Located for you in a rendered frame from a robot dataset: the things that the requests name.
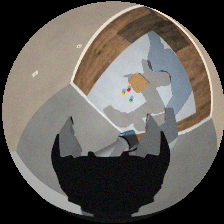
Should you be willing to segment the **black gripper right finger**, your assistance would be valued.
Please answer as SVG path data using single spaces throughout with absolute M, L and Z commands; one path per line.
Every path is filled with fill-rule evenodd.
M 147 114 L 146 122 L 145 133 L 140 138 L 137 152 L 140 157 L 153 163 L 158 173 L 157 185 L 162 185 L 170 163 L 170 148 L 164 132 L 150 113 Z

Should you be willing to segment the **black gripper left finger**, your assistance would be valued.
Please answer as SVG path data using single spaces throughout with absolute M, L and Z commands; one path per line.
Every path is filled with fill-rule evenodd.
M 82 148 L 74 136 L 73 124 L 70 116 L 57 134 L 51 152 L 52 165 L 60 185 L 63 185 L 62 172 L 65 165 L 82 153 Z

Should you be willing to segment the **tan mat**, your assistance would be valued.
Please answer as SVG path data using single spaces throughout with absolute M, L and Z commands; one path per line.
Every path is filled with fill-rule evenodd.
M 150 83 L 136 72 L 136 74 L 128 81 L 128 84 L 140 93 Z

